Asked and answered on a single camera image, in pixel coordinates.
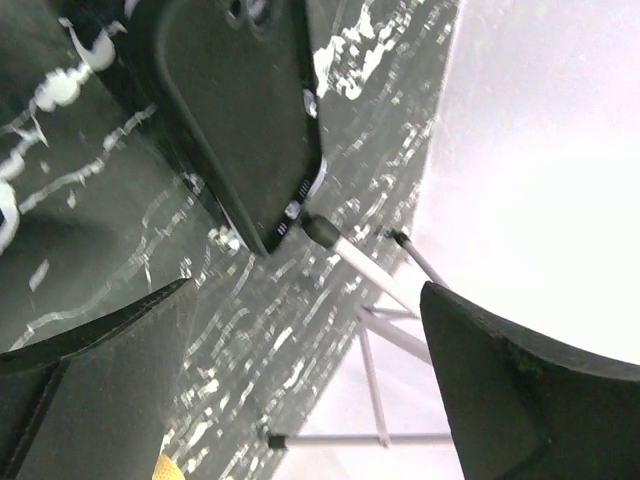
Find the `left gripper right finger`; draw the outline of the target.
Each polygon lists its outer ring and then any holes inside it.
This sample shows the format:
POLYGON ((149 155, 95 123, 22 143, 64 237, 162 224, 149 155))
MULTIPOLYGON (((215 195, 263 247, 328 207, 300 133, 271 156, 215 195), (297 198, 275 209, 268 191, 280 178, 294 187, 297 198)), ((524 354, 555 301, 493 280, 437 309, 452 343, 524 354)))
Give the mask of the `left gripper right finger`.
POLYGON ((639 368, 501 318, 433 282, 423 329, 467 479, 636 479, 639 368))

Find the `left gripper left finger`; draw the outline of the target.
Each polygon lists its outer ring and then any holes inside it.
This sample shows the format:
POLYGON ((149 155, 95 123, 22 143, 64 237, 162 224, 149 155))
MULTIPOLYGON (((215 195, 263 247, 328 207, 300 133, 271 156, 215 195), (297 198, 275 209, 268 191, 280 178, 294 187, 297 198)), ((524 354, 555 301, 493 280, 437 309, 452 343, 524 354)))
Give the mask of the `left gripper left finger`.
POLYGON ((180 278, 1 356, 4 479, 149 479, 176 396, 197 291, 180 278))

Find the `lavender phone case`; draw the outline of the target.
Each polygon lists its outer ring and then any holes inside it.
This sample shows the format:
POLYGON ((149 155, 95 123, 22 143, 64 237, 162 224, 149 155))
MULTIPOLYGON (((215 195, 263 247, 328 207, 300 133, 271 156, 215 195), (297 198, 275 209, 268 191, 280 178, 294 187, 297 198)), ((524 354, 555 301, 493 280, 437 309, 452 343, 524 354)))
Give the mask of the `lavender phone case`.
POLYGON ((125 1, 108 87, 147 105, 252 252, 272 254, 320 182, 303 1, 125 1))

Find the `beige wooden microphone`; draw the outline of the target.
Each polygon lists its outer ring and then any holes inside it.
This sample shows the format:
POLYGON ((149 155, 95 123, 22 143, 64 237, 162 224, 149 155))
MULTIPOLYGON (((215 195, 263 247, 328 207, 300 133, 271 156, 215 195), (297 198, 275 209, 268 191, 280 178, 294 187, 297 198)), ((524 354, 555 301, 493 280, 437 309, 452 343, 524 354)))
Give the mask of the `beige wooden microphone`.
POLYGON ((158 456, 152 480, 185 480, 185 476, 178 465, 162 453, 158 456))

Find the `lavender music stand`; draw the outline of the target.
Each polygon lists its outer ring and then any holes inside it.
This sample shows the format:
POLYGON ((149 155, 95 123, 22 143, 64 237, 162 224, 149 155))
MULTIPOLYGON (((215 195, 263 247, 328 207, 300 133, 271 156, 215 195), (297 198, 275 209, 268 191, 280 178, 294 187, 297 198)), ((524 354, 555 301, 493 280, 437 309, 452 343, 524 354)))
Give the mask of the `lavender music stand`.
POLYGON ((272 451, 285 451, 303 447, 380 446, 388 449, 393 446, 451 445, 453 440, 448 433, 391 434, 386 424, 368 335, 374 333, 407 354, 430 365, 432 360, 426 343, 393 324, 397 320, 419 320, 421 318, 420 309, 414 305, 410 295, 403 290, 400 284, 387 271, 344 237, 339 229, 326 217, 316 213, 306 213, 301 217, 301 226, 312 241, 333 251, 357 270, 361 276, 395 300, 402 308, 394 310, 375 306, 361 306, 356 314, 356 333, 360 342, 364 371, 372 403, 376 426, 375 434, 286 435, 274 433, 269 430, 267 425, 263 425, 260 430, 261 439, 272 451))

